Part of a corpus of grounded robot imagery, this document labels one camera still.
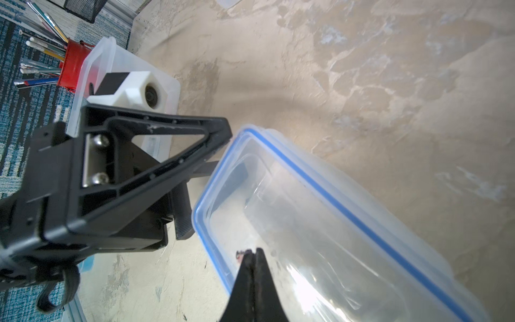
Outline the small blue-rimmed lunch box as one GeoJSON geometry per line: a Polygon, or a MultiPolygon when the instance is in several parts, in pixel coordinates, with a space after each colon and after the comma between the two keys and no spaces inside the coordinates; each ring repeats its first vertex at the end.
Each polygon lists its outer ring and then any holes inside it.
{"type": "Polygon", "coordinates": [[[192,220],[227,291],[264,251],[290,321],[490,320],[440,253],[276,130],[238,131],[192,220]]]}

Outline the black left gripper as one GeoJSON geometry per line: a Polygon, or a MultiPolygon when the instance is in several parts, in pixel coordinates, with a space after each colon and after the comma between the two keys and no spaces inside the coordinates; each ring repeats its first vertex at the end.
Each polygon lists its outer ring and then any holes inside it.
{"type": "Polygon", "coordinates": [[[65,123],[37,129],[21,189],[1,200],[1,288],[60,282],[85,258],[151,252],[168,241],[170,192],[231,139],[225,118],[87,105],[77,138],[65,123]],[[196,136],[158,162],[136,136],[196,136]],[[107,182],[83,186],[83,166],[107,182]]]}

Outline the clear lunch box lid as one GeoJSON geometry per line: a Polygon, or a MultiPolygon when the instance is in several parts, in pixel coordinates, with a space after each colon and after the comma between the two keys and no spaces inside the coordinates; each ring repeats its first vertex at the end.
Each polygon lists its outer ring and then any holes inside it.
{"type": "Polygon", "coordinates": [[[174,115],[180,93],[178,80],[104,37],[83,60],[67,134],[77,135],[88,103],[174,115]]]}

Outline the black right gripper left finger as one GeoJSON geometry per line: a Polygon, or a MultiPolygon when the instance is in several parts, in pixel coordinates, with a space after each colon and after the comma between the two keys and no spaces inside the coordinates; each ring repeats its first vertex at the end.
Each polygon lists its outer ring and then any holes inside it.
{"type": "Polygon", "coordinates": [[[255,287],[254,260],[255,254],[246,250],[240,254],[241,265],[233,286],[229,301],[220,322],[225,321],[255,321],[255,287]]]}

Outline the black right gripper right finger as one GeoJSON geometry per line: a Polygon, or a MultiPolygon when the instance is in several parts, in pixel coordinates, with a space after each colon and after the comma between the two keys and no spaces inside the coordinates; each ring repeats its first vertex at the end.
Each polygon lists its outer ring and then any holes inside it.
{"type": "Polygon", "coordinates": [[[255,321],[288,322],[288,318],[281,306],[263,249],[256,249],[254,259],[255,321]]]}

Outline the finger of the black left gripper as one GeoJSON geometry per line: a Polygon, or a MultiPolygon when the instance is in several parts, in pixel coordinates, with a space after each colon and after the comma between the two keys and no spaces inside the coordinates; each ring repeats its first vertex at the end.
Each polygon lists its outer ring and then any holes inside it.
{"type": "Polygon", "coordinates": [[[218,161],[205,162],[170,192],[171,212],[168,220],[174,224],[176,240],[187,240],[194,234],[188,182],[192,178],[210,177],[217,165],[218,161]]]}

